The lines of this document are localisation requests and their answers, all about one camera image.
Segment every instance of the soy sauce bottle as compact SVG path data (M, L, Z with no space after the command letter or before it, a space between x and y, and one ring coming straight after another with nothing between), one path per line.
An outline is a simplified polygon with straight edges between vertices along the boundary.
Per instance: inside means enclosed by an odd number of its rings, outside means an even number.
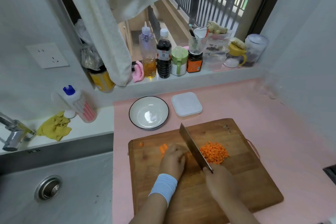
M170 76L171 70L171 43L167 39L168 30L160 30L160 39L156 45L157 49L157 73L159 77L165 79Z

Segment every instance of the metal railing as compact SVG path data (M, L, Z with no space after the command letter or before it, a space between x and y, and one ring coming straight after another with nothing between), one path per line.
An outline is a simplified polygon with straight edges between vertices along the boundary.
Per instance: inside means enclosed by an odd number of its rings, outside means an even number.
M212 20L223 27L235 30L248 0L174 0L177 9L189 16L189 23L203 27Z

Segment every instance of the hand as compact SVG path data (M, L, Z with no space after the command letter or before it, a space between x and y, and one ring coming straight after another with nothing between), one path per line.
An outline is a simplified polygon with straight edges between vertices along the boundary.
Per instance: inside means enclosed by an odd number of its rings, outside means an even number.
M212 197L219 203L225 204L239 200L239 191L232 174L221 165L210 164L213 173L203 168L207 187Z
M186 162L184 154L186 152L187 149L181 145L173 144L169 146L162 158L159 173L171 175L179 180L184 170L184 163Z

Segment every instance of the electrical outlet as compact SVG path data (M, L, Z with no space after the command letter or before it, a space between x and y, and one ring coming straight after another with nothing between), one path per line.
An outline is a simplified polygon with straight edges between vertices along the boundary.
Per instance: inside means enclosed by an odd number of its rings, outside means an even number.
M27 45L26 49L42 68L69 65L55 43Z

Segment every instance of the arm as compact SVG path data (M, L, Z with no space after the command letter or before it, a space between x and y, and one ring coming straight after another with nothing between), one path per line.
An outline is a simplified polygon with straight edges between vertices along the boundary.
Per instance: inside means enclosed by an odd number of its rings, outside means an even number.
M260 224L239 199L238 188L232 174L223 166L210 164L203 172L212 197L225 212L231 224Z
M159 174L171 175L178 181L184 170L186 161L184 154L186 152L186 149L180 145L171 145L162 158ZM145 204L129 224L162 224L167 208L168 202L164 196L159 193L150 194Z

